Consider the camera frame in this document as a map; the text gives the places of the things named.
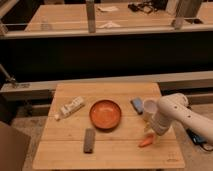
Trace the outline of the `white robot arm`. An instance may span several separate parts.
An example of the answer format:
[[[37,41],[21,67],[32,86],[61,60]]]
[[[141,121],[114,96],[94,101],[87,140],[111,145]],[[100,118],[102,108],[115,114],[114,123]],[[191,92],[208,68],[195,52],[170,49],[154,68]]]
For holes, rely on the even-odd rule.
[[[143,110],[150,128],[157,135],[164,135],[176,120],[213,145],[213,120],[193,112],[188,105],[188,98],[184,94],[175,93],[158,99],[145,99]]]

